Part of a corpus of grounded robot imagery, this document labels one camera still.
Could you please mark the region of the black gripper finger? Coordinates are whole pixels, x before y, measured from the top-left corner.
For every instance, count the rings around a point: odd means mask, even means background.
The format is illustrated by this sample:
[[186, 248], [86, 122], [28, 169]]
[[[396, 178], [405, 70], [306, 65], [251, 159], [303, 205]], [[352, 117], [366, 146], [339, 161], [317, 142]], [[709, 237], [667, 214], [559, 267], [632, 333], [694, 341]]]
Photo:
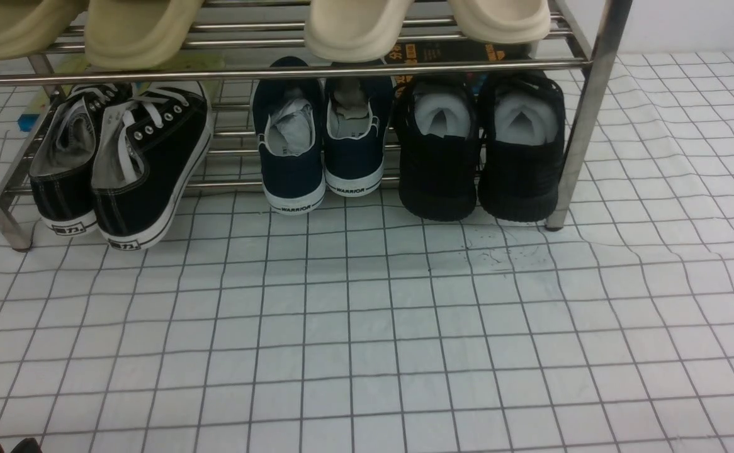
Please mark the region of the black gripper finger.
[[42, 450], [36, 438], [26, 438], [18, 442], [10, 453], [42, 453]]

